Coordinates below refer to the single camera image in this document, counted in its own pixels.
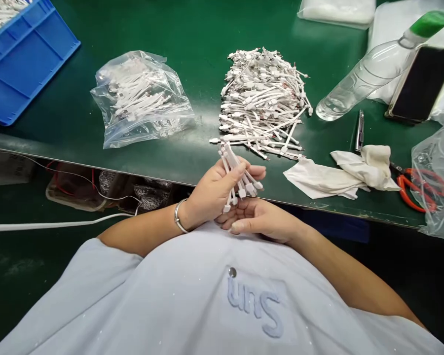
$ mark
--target green bottle cap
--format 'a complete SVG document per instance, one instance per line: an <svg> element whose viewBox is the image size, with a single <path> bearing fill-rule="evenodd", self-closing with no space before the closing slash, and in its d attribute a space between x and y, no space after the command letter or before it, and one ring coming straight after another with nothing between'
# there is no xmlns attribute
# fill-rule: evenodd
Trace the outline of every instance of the green bottle cap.
<svg viewBox="0 0 444 355"><path fill-rule="evenodd" d="M423 38L430 38L444 27L444 12L429 11L422 15L409 28L411 32Z"/></svg>

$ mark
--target floor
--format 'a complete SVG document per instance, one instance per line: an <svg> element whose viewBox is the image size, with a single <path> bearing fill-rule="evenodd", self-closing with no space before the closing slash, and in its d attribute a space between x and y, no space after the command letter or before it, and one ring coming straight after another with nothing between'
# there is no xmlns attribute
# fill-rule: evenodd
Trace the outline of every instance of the floor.
<svg viewBox="0 0 444 355"><path fill-rule="evenodd" d="M29 184L1 186L0 223L102 216L48 201L44 190L50 179L40 169ZM115 222L0 233L0 340L58 280L79 246ZM444 343L444 240L380 223L370 224L368 243L331 240L383 278Z"/></svg>

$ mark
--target woman's left hand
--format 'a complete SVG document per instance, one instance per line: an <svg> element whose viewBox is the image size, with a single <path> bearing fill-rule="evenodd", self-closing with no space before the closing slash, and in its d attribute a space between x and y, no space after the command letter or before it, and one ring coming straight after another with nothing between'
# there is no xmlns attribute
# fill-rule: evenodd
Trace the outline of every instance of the woman's left hand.
<svg viewBox="0 0 444 355"><path fill-rule="evenodd" d="M241 164L228 174L219 159L202 177L187 201L183 202L178 214L186 230L192 230L222 214L232 188L240 181L245 170L255 180L262 180L266 176L266 167L251 165L242 157L238 159Z"/></svg>

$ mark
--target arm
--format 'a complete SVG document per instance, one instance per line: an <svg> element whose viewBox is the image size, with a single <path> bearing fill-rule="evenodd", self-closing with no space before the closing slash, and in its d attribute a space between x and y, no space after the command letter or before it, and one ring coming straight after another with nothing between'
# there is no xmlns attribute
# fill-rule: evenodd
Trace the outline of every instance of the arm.
<svg viewBox="0 0 444 355"><path fill-rule="evenodd" d="M225 174L219 160L202 177L187 201L181 204L178 217L185 230L193 230L221 214L231 189L245 169L257 180L265 177L265 167L252 166L245 159L239 159L242 164L229 174ZM175 207L172 205L123 220L104 231L99 239L108 247L145 257L160 244L182 234L174 222Z"/></svg>
<svg viewBox="0 0 444 355"><path fill-rule="evenodd" d="M401 316L425 328L401 297L382 279L323 235L281 208L247 199L216 221L234 234L258 232L292 247L314 265L353 308L385 316Z"/></svg>

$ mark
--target fingernail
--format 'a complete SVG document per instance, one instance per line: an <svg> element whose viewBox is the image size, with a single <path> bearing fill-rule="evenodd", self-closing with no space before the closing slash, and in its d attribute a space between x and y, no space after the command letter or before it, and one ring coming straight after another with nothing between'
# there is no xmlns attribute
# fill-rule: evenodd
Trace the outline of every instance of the fingernail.
<svg viewBox="0 0 444 355"><path fill-rule="evenodd" d="M243 228L243 222L236 221L232 224L232 231L238 232Z"/></svg>

